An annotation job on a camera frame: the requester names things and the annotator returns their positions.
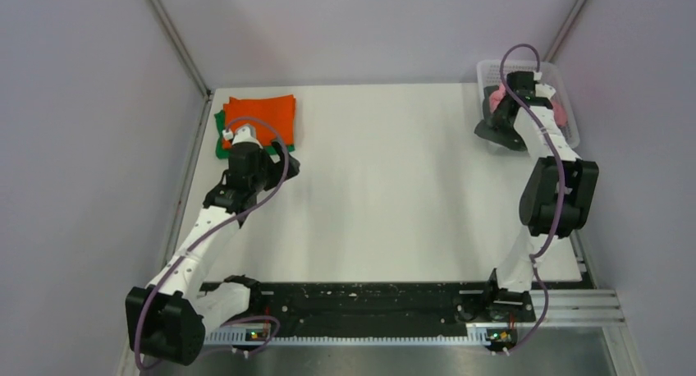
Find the dark grey t shirt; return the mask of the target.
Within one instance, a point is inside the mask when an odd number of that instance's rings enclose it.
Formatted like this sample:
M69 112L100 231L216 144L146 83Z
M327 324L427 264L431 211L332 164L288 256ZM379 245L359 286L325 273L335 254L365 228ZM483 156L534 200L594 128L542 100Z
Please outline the dark grey t shirt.
M501 146L502 148L515 152L527 151L524 140L509 124L491 126L485 120L482 120L475 127L474 133L479 138L487 140L497 146Z

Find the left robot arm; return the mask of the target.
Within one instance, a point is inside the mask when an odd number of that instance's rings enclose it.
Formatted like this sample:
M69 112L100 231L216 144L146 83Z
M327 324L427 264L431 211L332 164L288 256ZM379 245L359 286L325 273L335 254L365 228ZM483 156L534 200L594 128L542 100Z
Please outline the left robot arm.
M259 194L274 196L286 180L298 175L300 163L283 141L275 139L272 146L278 161L252 140L232 145L228 168L206 194L183 244L145 287L132 287L126 295L129 346L139 371L152 368L145 357L155 365L190 365L206 336L227 320L238 315L249 322L262 313L263 299L247 283L223 282L206 296L199 296L199 289L248 216L269 201L259 199Z

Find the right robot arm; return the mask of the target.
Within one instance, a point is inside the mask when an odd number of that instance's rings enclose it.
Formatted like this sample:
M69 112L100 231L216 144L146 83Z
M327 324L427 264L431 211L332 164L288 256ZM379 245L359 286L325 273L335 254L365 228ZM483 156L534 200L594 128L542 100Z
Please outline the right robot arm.
M556 124L556 91L541 77L538 71L505 75L504 96L476 129L495 144L527 152L533 162L520 196L520 232L481 298L483 313L494 321L533 319L529 292L538 267L554 244L585 225L598 181L598 165L582 159Z

